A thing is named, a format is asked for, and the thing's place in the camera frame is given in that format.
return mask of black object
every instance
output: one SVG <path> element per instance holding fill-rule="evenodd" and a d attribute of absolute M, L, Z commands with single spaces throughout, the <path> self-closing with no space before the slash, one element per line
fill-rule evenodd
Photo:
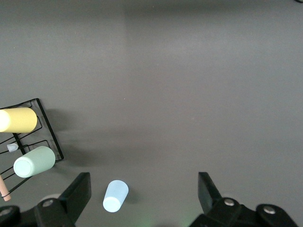
<path fill-rule="evenodd" d="M 49 123 L 49 120 L 46 116 L 45 110 L 42 106 L 42 103 L 40 101 L 39 98 L 34 98 L 25 102 L 22 102 L 20 104 L 17 105 L 12 105 L 12 106 L 8 106 L 8 107 L 4 107 L 4 108 L 0 108 L 0 109 L 10 109 L 10 108 L 18 108 L 18 107 L 28 107 L 34 110 L 34 112 L 37 115 L 37 126 L 36 128 L 30 132 L 30 133 L 13 133 L 12 137 L 0 142 L 1 144 L 4 143 L 17 143 L 18 144 L 18 149 L 21 151 L 22 155 L 25 155 L 27 152 L 31 151 L 32 148 L 36 148 L 38 146 L 47 146 L 50 149 L 52 149 L 53 152 L 55 152 L 55 156 L 56 156 L 56 163 L 60 162 L 64 159 L 63 153 L 61 151 L 61 148 L 59 146 L 58 140 L 54 134 L 54 131 L 51 127 L 51 124 Z M 39 134 L 43 134 L 44 140 L 40 140 L 38 142 L 35 143 L 31 143 L 29 145 L 24 144 L 25 140 L 28 138 L 33 138 L 35 136 L 35 138 L 40 138 Z M 6 169 L 5 171 L 1 172 L 0 175 L 8 172 L 9 170 L 11 170 L 13 167 L 10 167 L 8 169 Z M 10 174 L 7 177 L 4 177 L 3 180 L 6 180 L 8 178 L 10 178 L 11 176 L 15 175 L 15 172 L 13 172 L 12 174 Z M 28 181 L 31 177 L 25 178 L 23 181 L 21 181 L 20 183 L 18 183 L 15 187 L 13 187 L 12 189 L 9 190 L 9 194 L 11 194 L 14 190 L 16 190 L 19 186 L 21 186 L 22 184 L 24 184 L 26 181 Z"/>
<path fill-rule="evenodd" d="M 232 198 L 222 198 L 208 173 L 199 173 L 198 197 L 204 214 L 189 227 L 298 227 L 278 206 L 261 204 L 252 211 Z"/>
<path fill-rule="evenodd" d="M 20 213 L 17 206 L 0 208 L 0 227 L 75 227 L 91 197 L 90 174 L 80 173 L 58 199 L 46 199 Z"/>

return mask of gray surface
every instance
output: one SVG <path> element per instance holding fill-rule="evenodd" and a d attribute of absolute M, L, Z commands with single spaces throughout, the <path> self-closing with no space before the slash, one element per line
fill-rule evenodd
<path fill-rule="evenodd" d="M 1 1 L 0 106 L 41 98 L 66 156 L 7 204 L 89 171 L 77 226 L 186 227 L 207 171 L 223 195 L 303 225 L 303 5 L 199 2 Z M 111 214 L 115 179 L 130 194 Z"/>

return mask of screw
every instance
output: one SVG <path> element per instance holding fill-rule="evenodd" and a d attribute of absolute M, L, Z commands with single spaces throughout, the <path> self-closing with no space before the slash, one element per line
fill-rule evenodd
<path fill-rule="evenodd" d="M 265 206 L 263 210 L 264 210 L 267 214 L 275 214 L 275 213 L 276 213 L 275 209 L 273 209 L 273 208 L 270 207 L 270 206 Z"/>
<path fill-rule="evenodd" d="M 225 203 L 227 206 L 231 206 L 231 207 L 235 205 L 234 201 L 231 200 L 231 199 L 225 199 L 225 200 L 224 200 L 224 203 Z"/>
<path fill-rule="evenodd" d="M 12 210 L 12 208 L 5 209 L 5 210 L 1 211 L 0 212 L 0 217 L 9 214 L 11 212 L 11 210 Z"/>
<path fill-rule="evenodd" d="M 52 205 L 52 203 L 53 203 L 53 200 L 48 200 L 48 201 L 45 201 L 45 202 L 42 204 L 42 206 L 43 206 L 43 207 L 49 207 L 50 205 Z"/>

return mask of black wire rack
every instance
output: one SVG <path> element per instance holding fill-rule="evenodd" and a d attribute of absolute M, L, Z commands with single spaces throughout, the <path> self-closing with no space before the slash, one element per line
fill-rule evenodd
<path fill-rule="evenodd" d="M 18 149 L 15 151 L 20 151 L 22 155 L 25 155 L 26 153 L 30 152 L 31 150 L 39 147 L 39 146 L 46 146 L 52 149 L 52 151 L 55 153 L 56 157 L 56 163 L 60 162 L 64 159 L 63 153 L 61 151 L 61 148 L 59 146 L 58 140 L 55 136 L 55 133 L 51 127 L 51 124 L 49 123 L 49 120 L 46 116 L 45 110 L 42 106 L 42 103 L 39 98 L 34 98 L 31 100 L 28 100 L 26 102 L 12 105 L 0 109 L 10 109 L 10 108 L 18 108 L 18 107 L 28 107 L 34 110 L 34 112 L 37 115 L 37 126 L 34 128 L 34 130 L 30 133 L 13 133 L 12 136 L 9 138 L 4 139 L 4 141 L 0 142 L 0 145 L 8 145 L 12 143 L 17 143 Z M 4 154 L 9 152 L 9 150 L 5 150 L 1 152 L 0 154 Z M 4 170 L 0 173 L 2 174 L 9 174 L 8 176 L 4 177 L 3 180 L 6 180 L 15 173 L 10 174 L 9 172 L 13 169 L 13 166 Z M 28 181 L 31 177 L 25 178 L 23 181 L 18 183 L 15 187 L 9 190 L 9 193 L 7 195 L 2 196 L 6 197 L 9 194 L 11 194 L 13 191 L 15 191 L 19 186 L 24 184 L 26 181 Z"/>

